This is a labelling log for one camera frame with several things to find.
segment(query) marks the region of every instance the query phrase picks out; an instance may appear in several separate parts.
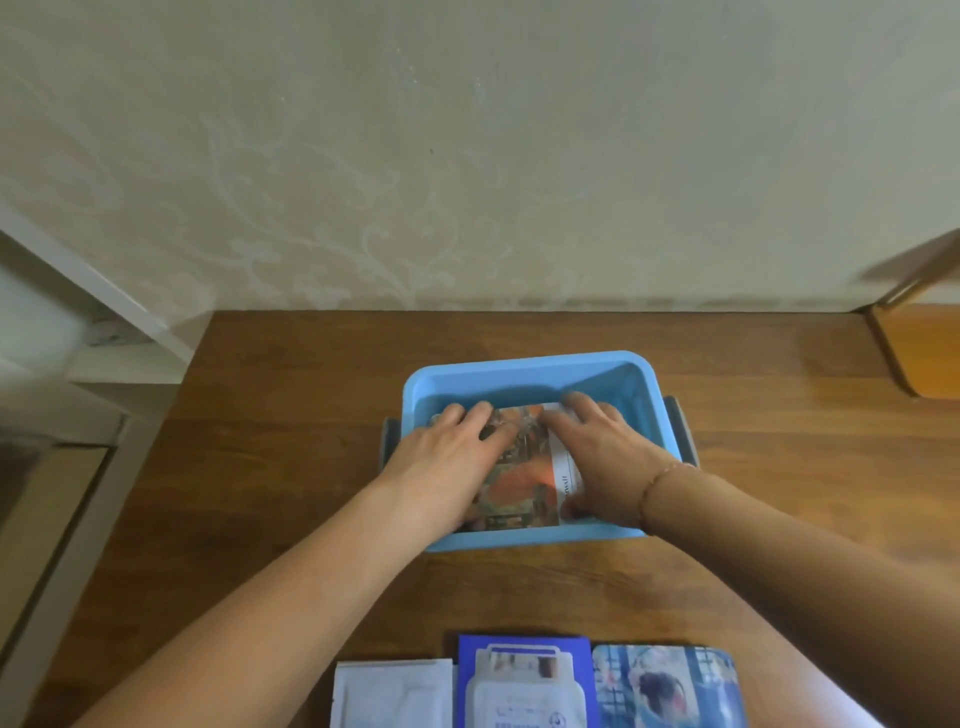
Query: wooden desk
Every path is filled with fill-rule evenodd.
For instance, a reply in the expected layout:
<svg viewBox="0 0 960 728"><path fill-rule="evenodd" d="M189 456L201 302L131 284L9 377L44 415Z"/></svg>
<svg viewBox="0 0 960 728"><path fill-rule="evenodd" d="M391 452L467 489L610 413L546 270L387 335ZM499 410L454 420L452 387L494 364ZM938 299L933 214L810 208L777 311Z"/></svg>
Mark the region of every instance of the wooden desk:
<svg viewBox="0 0 960 728"><path fill-rule="evenodd" d="M911 400L855 315L217 314L36 702L63 726L376 475L403 382L443 362L630 349L706 469L960 579L960 403ZM657 539L421 556L343 659L451 656L458 632L706 643L754 726L870 724L717 579ZM303 715L329 719L329 673Z"/></svg>

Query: hand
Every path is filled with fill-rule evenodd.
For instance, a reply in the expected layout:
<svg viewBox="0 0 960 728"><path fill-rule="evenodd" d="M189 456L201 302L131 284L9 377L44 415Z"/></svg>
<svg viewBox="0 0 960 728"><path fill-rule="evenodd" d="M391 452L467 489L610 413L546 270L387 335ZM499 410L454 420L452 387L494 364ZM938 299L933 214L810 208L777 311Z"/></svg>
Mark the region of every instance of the hand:
<svg viewBox="0 0 960 728"><path fill-rule="evenodd" d="M460 404L449 405L437 422L400 441L374 481L395 489L403 518L423 537L425 546L463 524L480 484L514 441L513 423L480 439L492 412L492 405L484 401L466 416Z"/></svg>
<svg viewBox="0 0 960 728"><path fill-rule="evenodd" d="M633 430L615 407L580 392L564 399L580 422L560 410L544 410L540 421L553 430L573 456L585 489L564 501L564 516L591 515L637 528L647 487L674 467L677 458Z"/></svg>

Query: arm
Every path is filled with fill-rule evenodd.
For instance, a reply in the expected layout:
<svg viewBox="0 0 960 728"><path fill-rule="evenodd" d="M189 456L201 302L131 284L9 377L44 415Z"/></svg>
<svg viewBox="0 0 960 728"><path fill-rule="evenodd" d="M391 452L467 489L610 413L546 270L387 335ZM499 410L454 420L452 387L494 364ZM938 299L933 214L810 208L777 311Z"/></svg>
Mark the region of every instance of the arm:
<svg viewBox="0 0 960 728"><path fill-rule="evenodd" d="M450 405L400 443L383 474L215 606L81 718L77 728L262 728L289 723L396 575L462 520L516 437L484 441L492 408Z"/></svg>
<svg viewBox="0 0 960 728"><path fill-rule="evenodd" d="M676 460L608 404L570 399L544 421L586 490L568 509L636 527L689 554L889 725L947 725L960 688L960 594L797 521Z"/></svg>

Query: bracelet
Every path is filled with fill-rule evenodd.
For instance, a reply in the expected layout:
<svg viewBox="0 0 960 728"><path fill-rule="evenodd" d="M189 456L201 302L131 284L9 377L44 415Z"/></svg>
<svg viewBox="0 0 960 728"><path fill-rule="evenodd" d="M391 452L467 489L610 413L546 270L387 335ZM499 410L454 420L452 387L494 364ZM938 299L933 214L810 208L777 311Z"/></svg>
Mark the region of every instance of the bracelet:
<svg viewBox="0 0 960 728"><path fill-rule="evenodd" d="M646 516L647 499L650 497L650 494L653 492L654 488L657 487L657 484L661 480L663 480L670 473L673 473L678 468L682 468L682 467L693 468L693 470L697 469L695 465L690 465L689 463L685 463L681 460L675 460L674 462L670 463L666 468L664 468L662 471L654 475L650 479L650 482L647 483L647 487L643 489L643 493L640 494L640 503L637 505L637 511L638 511L637 515L639 516L640 530L643 531L645 534L650 535L650 531L647 530L647 516Z"/></svg>

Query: patterned wallpaper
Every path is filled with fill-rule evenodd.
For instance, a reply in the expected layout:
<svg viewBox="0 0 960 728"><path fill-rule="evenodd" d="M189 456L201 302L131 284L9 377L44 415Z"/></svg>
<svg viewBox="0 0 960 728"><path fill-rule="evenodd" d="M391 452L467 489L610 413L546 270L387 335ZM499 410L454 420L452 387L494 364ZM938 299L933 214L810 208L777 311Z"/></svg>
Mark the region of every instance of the patterned wallpaper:
<svg viewBox="0 0 960 728"><path fill-rule="evenodd" d="M955 0L6 0L0 199L170 323L849 308L960 226L959 36Z"/></svg>

